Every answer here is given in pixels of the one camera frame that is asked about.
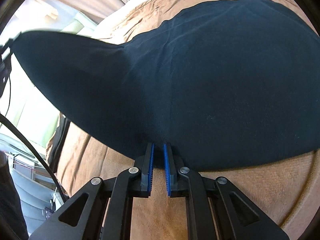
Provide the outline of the dark sleeve left forearm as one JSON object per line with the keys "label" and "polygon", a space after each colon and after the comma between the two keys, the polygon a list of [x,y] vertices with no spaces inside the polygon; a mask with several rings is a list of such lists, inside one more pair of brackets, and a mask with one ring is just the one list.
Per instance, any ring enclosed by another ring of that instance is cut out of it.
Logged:
{"label": "dark sleeve left forearm", "polygon": [[9,171],[8,158],[1,151],[1,239],[29,239],[20,197]]}

